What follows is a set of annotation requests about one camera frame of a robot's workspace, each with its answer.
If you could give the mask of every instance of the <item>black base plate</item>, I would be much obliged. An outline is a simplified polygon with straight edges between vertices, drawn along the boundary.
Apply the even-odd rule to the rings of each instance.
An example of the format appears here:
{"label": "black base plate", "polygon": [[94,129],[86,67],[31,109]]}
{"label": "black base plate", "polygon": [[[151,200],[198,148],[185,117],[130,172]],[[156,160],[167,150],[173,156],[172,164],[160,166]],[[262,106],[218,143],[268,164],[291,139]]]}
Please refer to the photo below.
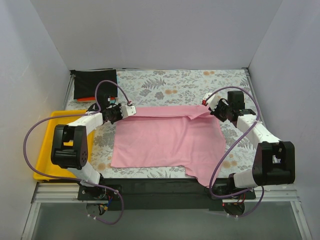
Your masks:
{"label": "black base plate", "polygon": [[[227,178],[218,178],[219,186],[226,185]],[[209,209],[223,211],[222,200],[212,199],[209,190],[200,185],[195,178],[105,178],[100,185],[118,190],[125,202],[126,210],[157,209]],[[84,193],[80,186],[78,200],[95,201],[90,194]],[[108,211],[121,209],[119,196],[112,195],[112,204]],[[246,199],[255,199],[254,192],[248,192]]]}

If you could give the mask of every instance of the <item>black bracket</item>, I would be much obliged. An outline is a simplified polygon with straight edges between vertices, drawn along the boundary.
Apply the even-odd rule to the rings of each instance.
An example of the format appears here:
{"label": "black bracket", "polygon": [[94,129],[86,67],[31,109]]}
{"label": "black bracket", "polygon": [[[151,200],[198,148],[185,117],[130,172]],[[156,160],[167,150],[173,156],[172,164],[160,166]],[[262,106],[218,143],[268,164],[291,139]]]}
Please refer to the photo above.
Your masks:
{"label": "black bracket", "polygon": [[81,170],[88,161],[86,126],[59,124],[54,128],[51,162],[63,169]]}
{"label": "black bracket", "polygon": [[[280,162],[274,162],[274,156]],[[295,181],[295,146],[290,141],[258,144],[252,167],[259,186],[292,184]]]}

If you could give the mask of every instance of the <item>table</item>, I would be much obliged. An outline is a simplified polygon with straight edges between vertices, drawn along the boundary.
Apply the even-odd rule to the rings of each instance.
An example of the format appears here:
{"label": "table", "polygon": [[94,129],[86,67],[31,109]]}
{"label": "table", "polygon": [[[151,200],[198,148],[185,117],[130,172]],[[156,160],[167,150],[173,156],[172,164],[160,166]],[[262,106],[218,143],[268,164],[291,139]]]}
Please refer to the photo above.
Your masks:
{"label": "table", "polygon": [[[118,70],[118,84],[136,107],[200,105],[205,93],[222,87],[237,86],[251,94],[249,80],[243,69],[238,70]],[[218,95],[227,98],[227,91]],[[257,112],[254,103],[244,96],[246,108]],[[118,102],[125,98],[118,91]],[[66,110],[87,109],[92,102],[76,102],[73,89],[68,96]],[[229,121],[220,122],[226,139],[226,150],[241,136]],[[111,167],[116,124],[106,123],[95,131],[91,164],[104,178],[190,178],[183,166],[115,168]],[[218,178],[239,173],[253,165],[255,150],[244,138],[223,161]]]}

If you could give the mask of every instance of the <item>metal frame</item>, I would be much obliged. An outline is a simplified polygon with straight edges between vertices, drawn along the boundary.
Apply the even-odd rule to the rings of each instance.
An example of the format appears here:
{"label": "metal frame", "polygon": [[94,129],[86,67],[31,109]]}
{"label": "metal frame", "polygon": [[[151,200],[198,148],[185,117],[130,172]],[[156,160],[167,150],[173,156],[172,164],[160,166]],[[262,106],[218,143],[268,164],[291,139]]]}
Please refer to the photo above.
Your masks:
{"label": "metal frame", "polygon": [[304,212],[301,207],[300,201],[292,201],[291,207],[295,216],[296,223],[300,230],[300,234],[303,240],[312,240],[312,236],[304,215]]}
{"label": "metal frame", "polygon": [[[242,68],[246,74],[249,82],[253,97],[256,98],[256,94],[251,82],[250,74],[247,67]],[[70,87],[66,93],[66,99],[69,99],[73,89],[73,77],[70,80]],[[38,218],[41,203],[101,203],[101,201],[79,201],[78,197],[79,186],[76,183],[38,183],[33,195],[32,205],[25,224],[25,228],[21,239],[29,240],[32,238],[36,221]],[[257,202],[261,196],[262,189],[257,187],[255,189],[256,199],[248,199],[246,202]],[[233,202],[233,200],[223,200],[224,203]],[[266,186],[264,198],[262,202],[290,202],[292,210],[300,230],[300,234],[303,240],[311,240],[312,236],[309,231],[303,210],[301,208],[301,202],[298,199],[297,191],[294,185],[275,185]]]}
{"label": "metal frame", "polygon": [[40,202],[34,202],[31,204],[31,208],[29,211],[28,218],[26,220],[24,230],[21,236],[22,240],[31,240],[32,235],[35,230],[37,218],[39,215],[39,210],[40,210],[41,203]]}

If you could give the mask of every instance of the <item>yellow tray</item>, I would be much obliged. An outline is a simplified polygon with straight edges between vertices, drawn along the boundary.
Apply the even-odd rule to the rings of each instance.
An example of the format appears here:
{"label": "yellow tray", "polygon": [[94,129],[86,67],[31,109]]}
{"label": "yellow tray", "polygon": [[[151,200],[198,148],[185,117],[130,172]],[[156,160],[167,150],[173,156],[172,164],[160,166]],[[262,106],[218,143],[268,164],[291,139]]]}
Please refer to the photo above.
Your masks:
{"label": "yellow tray", "polygon": [[[71,115],[71,114],[84,114],[86,110],[69,110],[69,111],[54,111],[51,113],[51,117],[53,116],[60,116],[60,115]],[[40,154],[38,157],[38,161],[36,163],[35,169],[38,171],[49,174],[52,176],[59,176],[59,177],[69,177],[75,178],[76,176],[73,175],[66,169],[62,169],[58,165],[53,165],[51,163],[51,148],[52,148],[52,141],[54,138],[54,129],[58,124],[69,124],[75,120],[80,118],[79,116],[69,116],[69,117],[61,117],[49,120],[48,126],[46,127],[44,139],[42,142]],[[92,153],[92,146],[94,143],[94,131],[91,132],[87,136],[87,143],[88,143],[88,161],[91,162],[91,153]],[[38,173],[33,174],[33,178],[36,180],[50,180],[53,179],[51,177],[42,176]]]}

